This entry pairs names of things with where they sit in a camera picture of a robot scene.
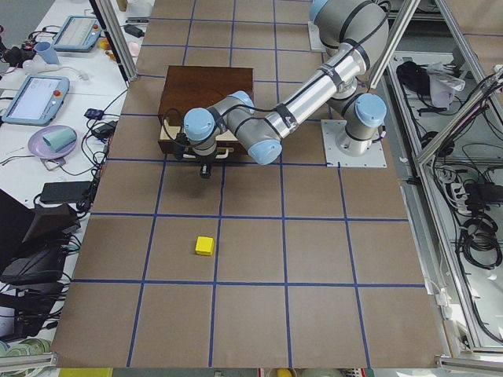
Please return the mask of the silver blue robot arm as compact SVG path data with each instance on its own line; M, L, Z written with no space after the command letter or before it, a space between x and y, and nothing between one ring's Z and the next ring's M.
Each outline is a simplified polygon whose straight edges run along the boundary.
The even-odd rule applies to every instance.
M270 110L260 110L242 90L208 108L193 108L183 119L189 147L200 163L200 176L211 176L218 135L229 131L259 165L282 152L282 139L330 99L355 93L357 77L384 53L389 26L385 11L372 1L315 1L310 19L320 40L338 49L305 83Z

